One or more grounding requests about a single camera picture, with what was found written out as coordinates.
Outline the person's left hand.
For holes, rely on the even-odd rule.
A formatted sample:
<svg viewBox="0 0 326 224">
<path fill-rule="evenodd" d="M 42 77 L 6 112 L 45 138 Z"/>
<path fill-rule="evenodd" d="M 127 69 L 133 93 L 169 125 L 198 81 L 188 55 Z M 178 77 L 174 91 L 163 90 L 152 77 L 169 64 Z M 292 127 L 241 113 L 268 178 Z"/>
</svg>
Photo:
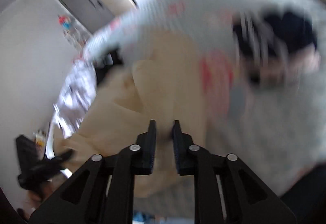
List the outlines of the person's left hand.
<svg viewBox="0 0 326 224">
<path fill-rule="evenodd" d="M 66 177 L 63 174 L 59 174 L 52 179 L 48 180 L 41 185 L 41 196 L 32 191 L 28 191 L 29 202 L 38 207 L 42 204 L 55 190 L 57 190 L 65 181 Z"/>
</svg>

